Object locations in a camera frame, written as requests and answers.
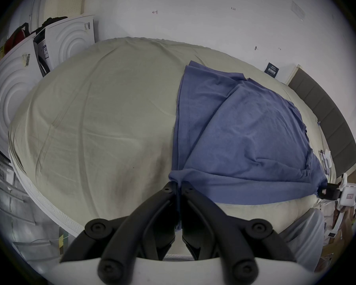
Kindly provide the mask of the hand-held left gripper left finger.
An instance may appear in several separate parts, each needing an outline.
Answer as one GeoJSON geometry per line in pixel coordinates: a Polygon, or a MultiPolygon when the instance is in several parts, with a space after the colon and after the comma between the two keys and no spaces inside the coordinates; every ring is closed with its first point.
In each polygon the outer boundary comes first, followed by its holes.
{"type": "Polygon", "coordinates": [[[102,282],[131,282],[137,257],[164,259],[175,241],[177,216],[176,184],[169,182],[129,216],[89,221],[61,263],[99,258],[102,282]]]}

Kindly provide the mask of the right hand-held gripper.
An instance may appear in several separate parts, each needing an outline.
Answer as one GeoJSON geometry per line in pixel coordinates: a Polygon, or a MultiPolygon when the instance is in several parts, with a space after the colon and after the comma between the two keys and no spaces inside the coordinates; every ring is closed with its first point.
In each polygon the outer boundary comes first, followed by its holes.
{"type": "Polygon", "coordinates": [[[338,183],[328,183],[326,187],[319,187],[317,196],[326,199],[327,205],[335,205],[337,211],[345,208],[348,212],[356,206],[356,182],[350,182],[348,175],[343,173],[338,183]]]}

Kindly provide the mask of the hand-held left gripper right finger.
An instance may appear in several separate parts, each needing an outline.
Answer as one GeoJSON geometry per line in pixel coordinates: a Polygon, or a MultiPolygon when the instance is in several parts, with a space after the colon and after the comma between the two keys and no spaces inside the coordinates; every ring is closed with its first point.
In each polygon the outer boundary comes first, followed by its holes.
{"type": "Polygon", "coordinates": [[[194,260],[220,258],[225,282],[254,282],[256,257],[296,263],[288,245],[264,219],[228,216],[184,182],[180,196],[182,240],[194,260]]]}

